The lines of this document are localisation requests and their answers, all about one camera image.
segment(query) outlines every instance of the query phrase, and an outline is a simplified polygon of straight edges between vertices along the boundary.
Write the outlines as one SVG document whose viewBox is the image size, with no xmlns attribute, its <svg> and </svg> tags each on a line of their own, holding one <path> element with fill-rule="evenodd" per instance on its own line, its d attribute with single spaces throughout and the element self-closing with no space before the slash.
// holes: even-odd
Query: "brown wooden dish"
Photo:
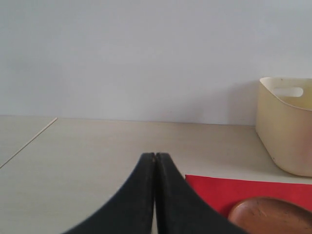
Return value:
<svg viewBox="0 0 312 234">
<path fill-rule="evenodd" d="M 270 197 L 254 197 L 237 203 L 229 220 L 250 234 L 312 234 L 310 211 Z"/>
</svg>

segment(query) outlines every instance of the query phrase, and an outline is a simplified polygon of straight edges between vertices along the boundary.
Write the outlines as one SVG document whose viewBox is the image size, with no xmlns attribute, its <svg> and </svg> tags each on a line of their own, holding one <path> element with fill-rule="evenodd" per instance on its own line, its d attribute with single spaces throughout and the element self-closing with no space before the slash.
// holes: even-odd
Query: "cream plastic basket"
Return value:
<svg viewBox="0 0 312 234">
<path fill-rule="evenodd" d="M 260 79 L 256 131 L 278 167 L 312 176 L 312 79 Z"/>
</svg>

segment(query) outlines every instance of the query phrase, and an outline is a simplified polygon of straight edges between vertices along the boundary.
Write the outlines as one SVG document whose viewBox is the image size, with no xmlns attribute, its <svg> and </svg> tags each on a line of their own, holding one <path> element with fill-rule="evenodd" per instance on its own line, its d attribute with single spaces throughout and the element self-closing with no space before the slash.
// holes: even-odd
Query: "basket handle hole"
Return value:
<svg viewBox="0 0 312 234">
<path fill-rule="evenodd" d="M 290 88 L 275 88 L 273 94 L 280 97 L 301 97 L 303 95 L 303 89 L 300 87 Z"/>
</svg>

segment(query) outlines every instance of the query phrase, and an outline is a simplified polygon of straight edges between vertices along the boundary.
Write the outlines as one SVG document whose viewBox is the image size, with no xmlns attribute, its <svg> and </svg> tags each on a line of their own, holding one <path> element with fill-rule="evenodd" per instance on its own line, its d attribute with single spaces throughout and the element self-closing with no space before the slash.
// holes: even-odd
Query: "red paper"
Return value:
<svg viewBox="0 0 312 234">
<path fill-rule="evenodd" d="M 186 181 L 212 208 L 227 217 L 239 201 L 254 196 L 283 199 L 312 211 L 312 185 L 259 182 L 185 175 Z"/>
</svg>

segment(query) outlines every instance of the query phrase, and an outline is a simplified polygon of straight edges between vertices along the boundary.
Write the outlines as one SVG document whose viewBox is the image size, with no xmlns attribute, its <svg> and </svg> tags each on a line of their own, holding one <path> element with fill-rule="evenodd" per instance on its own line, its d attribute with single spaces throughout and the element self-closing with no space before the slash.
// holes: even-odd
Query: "beige table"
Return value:
<svg viewBox="0 0 312 234">
<path fill-rule="evenodd" d="M 0 233 L 67 230 L 158 151 L 183 174 L 312 183 L 277 168 L 253 127 L 58 119 L 0 170 Z"/>
<path fill-rule="evenodd" d="M 0 168 L 56 119 L 0 116 Z"/>
</svg>

